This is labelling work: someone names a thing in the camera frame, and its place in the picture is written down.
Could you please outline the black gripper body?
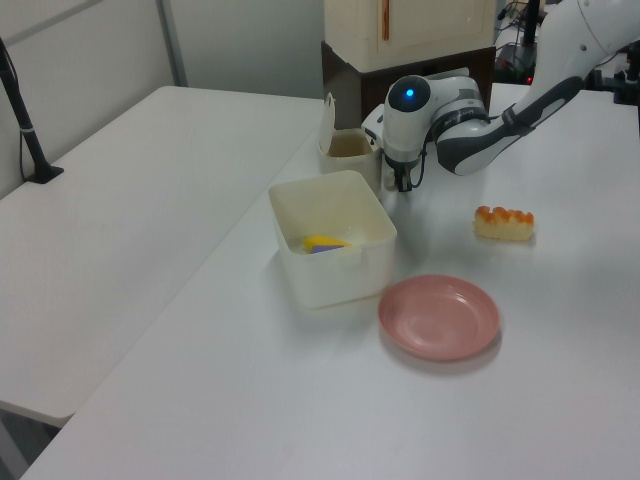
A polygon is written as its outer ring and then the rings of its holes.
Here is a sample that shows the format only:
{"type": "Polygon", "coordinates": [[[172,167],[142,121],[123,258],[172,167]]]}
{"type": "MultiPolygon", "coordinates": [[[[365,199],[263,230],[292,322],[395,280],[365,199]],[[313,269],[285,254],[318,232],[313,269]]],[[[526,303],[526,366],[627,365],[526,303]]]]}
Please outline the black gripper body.
{"type": "Polygon", "coordinates": [[[411,171],[420,162],[420,153],[389,149],[385,151],[385,161],[394,171],[411,171]]]}

